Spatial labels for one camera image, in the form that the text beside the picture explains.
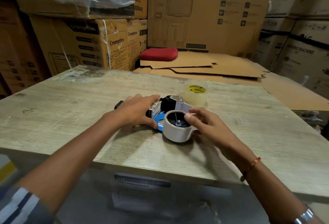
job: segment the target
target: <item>tape roll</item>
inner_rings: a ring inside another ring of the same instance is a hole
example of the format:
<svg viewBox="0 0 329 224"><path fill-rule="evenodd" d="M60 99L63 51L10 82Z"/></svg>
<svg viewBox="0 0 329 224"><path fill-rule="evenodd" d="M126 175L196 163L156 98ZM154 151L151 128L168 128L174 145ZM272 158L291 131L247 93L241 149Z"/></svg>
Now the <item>tape roll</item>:
<svg viewBox="0 0 329 224"><path fill-rule="evenodd" d="M202 106L208 99L208 85L205 81L188 80L184 84L184 101L193 106Z"/></svg>
<svg viewBox="0 0 329 224"><path fill-rule="evenodd" d="M169 122L168 116L171 113L185 114L183 111L172 110L166 113L163 121L162 132L164 136L175 143L184 143L190 139L192 132L195 130L193 126L179 127Z"/></svg>

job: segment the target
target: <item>yellow tape label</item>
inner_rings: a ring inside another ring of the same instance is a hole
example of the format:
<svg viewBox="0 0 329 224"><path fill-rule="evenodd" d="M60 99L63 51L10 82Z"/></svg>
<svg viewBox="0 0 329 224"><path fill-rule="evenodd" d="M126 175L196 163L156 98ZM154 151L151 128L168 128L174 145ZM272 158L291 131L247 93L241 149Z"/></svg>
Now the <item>yellow tape label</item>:
<svg viewBox="0 0 329 224"><path fill-rule="evenodd" d="M205 88L198 86L198 85L188 86L187 89L192 93L205 93L206 92Z"/></svg>

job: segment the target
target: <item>striped sleeve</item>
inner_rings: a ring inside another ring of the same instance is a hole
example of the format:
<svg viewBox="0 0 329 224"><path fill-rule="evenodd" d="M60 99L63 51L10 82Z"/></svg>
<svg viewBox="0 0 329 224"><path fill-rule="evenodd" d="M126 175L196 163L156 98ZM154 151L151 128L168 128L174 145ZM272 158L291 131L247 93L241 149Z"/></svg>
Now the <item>striped sleeve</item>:
<svg viewBox="0 0 329 224"><path fill-rule="evenodd" d="M0 224L50 224L53 217L39 197L24 188L0 187Z"/></svg>

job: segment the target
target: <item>red cushion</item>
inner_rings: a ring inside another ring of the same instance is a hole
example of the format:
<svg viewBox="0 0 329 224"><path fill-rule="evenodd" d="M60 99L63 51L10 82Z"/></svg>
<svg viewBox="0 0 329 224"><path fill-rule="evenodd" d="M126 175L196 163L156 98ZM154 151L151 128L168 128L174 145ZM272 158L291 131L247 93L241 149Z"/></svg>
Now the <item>red cushion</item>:
<svg viewBox="0 0 329 224"><path fill-rule="evenodd" d="M177 56L177 48L150 48L142 52L139 58L148 61L171 61Z"/></svg>

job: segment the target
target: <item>wooden table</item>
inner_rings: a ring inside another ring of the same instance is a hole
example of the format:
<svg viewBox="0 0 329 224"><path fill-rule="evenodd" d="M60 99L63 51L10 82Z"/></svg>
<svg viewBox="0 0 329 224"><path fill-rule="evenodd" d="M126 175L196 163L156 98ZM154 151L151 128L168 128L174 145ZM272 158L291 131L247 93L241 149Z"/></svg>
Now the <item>wooden table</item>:
<svg viewBox="0 0 329 224"><path fill-rule="evenodd" d="M184 78L77 66L0 101L0 152L21 169L45 159L130 95L179 95ZM262 87L207 82L218 114L304 199L329 202L329 142ZM237 168L200 142L176 145L146 126L114 135L92 166L216 187L242 184Z"/></svg>

